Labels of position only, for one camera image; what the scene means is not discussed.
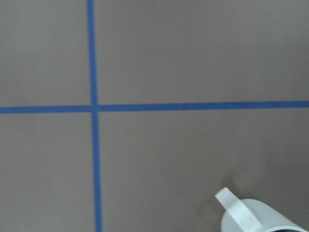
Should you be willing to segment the white ribbed cup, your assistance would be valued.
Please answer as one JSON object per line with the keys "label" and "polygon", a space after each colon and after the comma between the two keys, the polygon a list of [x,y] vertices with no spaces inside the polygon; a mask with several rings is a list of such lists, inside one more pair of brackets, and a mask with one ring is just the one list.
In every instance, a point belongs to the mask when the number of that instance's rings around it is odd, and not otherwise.
{"label": "white ribbed cup", "polygon": [[215,194],[225,209],[221,219],[221,232],[304,232],[291,220],[254,199],[239,199],[228,188]]}

